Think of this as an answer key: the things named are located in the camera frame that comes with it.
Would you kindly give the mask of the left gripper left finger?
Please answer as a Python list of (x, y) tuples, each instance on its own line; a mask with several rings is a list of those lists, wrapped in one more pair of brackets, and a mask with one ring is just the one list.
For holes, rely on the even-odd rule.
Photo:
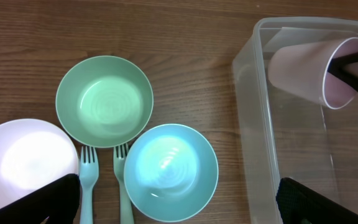
[(80, 180), (67, 174), (0, 208), (0, 223), (72, 224), (80, 205)]

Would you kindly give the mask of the green bowl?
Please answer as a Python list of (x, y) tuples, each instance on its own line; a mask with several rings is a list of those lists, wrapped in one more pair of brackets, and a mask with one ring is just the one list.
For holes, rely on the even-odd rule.
[(138, 136), (150, 120), (154, 92), (147, 75), (121, 57), (100, 55), (73, 66), (60, 81), (55, 110), (78, 142), (109, 148)]

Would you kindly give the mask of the pink cup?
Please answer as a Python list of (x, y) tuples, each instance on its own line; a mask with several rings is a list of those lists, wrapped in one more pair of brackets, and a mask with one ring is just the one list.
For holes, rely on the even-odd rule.
[(329, 63), (356, 52), (358, 37), (283, 47), (268, 64), (268, 80), (283, 91), (338, 110), (357, 92), (328, 72)]

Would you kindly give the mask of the light blue fork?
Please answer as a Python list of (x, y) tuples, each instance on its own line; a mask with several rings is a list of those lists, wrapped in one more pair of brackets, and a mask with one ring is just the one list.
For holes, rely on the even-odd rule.
[(96, 149), (81, 147), (80, 184), (82, 188), (80, 224), (93, 223), (93, 187), (99, 178), (99, 164)]

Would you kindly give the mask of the pink bowl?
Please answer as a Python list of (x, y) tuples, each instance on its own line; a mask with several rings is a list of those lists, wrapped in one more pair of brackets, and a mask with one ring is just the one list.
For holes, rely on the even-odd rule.
[(29, 118), (0, 124), (0, 208), (77, 173), (75, 145), (56, 125)]

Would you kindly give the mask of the blue bowl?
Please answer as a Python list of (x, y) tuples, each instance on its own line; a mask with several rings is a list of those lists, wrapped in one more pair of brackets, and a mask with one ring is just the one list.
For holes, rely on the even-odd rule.
[(161, 124), (143, 133), (124, 166), (132, 204), (165, 223), (182, 222), (202, 211), (218, 180), (219, 163), (211, 143), (184, 124)]

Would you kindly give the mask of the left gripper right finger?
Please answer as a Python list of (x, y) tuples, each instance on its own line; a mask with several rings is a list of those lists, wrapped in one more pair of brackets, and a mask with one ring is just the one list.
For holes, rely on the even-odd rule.
[(280, 180), (276, 202), (283, 224), (358, 223), (358, 214), (289, 177)]

